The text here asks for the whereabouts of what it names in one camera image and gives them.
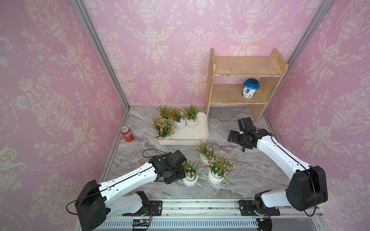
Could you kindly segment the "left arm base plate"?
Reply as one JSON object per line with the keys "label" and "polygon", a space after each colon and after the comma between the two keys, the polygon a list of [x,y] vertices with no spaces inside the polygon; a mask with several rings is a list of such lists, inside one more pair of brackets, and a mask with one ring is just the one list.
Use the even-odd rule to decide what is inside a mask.
{"label": "left arm base plate", "polygon": [[153,217],[160,217],[162,215],[162,207],[163,201],[162,200],[150,200],[149,205],[141,208],[136,213],[126,213],[123,214],[124,217],[142,217],[150,215]]}

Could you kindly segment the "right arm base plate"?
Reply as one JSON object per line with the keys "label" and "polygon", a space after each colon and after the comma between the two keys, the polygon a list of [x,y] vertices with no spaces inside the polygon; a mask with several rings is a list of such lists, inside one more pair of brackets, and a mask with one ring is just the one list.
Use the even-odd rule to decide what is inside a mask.
{"label": "right arm base plate", "polygon": [[252,200],[239,200],[237,202],[237,209],[240,211],[242,216],[280,216],[278,208],[259,209]]}

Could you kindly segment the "pink flower front pot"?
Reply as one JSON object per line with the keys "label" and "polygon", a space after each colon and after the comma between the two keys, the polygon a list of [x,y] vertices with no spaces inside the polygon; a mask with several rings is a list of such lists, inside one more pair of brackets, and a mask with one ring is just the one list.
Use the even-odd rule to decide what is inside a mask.
{"label": "pink flower front pot", "polygon": [[184,164],[185,178],[183,179],[183,182],[185,186],[193,187],[197,184],[200,168],[200,162],[187,162],[186,164]]}

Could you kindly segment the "pink flower twine pot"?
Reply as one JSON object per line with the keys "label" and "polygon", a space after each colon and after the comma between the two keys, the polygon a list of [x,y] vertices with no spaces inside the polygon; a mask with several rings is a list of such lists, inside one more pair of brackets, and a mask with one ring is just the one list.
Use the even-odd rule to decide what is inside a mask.
{"label": "pink flower twine pot", "polygon": [[160,141],[169,139],[175,134],[174,125],[170,119],[153,118],[150,126],[155,130],[154,139]]}

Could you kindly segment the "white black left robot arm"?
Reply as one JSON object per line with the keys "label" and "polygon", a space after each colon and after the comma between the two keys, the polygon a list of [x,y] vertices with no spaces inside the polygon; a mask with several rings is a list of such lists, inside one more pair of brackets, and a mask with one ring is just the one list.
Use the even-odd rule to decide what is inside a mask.
{"label": "white black left robot arm", "polygon": [[106,219],[117,216],[147,216],[149,226],[160,204],[152,206],[147,195],[137,189],[155,181],[171,184],[186,174],[187,158],[179,151],[151,156],[139,168],[107,182],[85,184],[74,206],[83,231],[92,231]]}

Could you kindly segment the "orange flower white pot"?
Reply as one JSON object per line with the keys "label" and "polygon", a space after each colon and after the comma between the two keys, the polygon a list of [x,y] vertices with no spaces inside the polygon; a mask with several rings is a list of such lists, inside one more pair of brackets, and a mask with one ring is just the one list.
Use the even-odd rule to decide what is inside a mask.
{"label": "orange flower white pot", "polygon": [[173,108],[171,106],[159,105],[156,110],[159,112],[159,119],[172,119]]}

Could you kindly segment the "red flower front pot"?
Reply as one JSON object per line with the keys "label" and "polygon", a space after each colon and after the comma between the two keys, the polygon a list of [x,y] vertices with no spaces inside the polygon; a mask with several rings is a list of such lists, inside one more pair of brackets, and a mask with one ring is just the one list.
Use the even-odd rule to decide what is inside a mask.
{"label": "red flower front pot", "polygon": [[228,181],[227,177],[235,172],[235,161],[231,161],[226,157],[212,157],[205,168],[208,172],[208,180],[211,184],[218,185],[222,181]]}

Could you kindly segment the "red pink flower pot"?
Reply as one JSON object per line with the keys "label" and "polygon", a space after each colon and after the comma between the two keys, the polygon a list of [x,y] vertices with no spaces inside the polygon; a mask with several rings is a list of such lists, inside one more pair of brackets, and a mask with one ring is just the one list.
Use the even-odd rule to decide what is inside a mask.
{"label": "red pink flower pot", "polygon": [[208,165],[219,151],[216,146],[209,144],[207,141],[197,143],[196,150],[200,153],[200,162],[204,166]]}

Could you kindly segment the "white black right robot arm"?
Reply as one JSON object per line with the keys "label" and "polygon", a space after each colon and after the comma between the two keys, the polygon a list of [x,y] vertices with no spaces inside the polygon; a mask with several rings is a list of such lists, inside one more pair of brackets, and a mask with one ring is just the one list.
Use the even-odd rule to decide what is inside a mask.
{"label": "white black right robot arm", "polygon": [[275,207],[291,207],[306,211],[328,201],[326,172],[320,166],[312,166],[296,157],[280,144],[274,135],[257,128],[250,117],[238,120],[239,130],[231,130],[228,142],[246,149],[257,148],[272,159],[290,180],[288,188],[264,191],[255,195],[254,209],[265,215]]}

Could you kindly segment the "red flower white pot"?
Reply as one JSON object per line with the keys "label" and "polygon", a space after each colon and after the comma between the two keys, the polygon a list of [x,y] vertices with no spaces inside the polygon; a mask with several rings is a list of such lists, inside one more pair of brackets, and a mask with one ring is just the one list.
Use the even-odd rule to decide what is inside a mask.
{"label": "red flower white pot", "polygon": [[186,127],[186,120],[182,115],[180,109],[173,108],[171,111],[171,118],[173,121],[174,128],[176,130],[182,130]]}

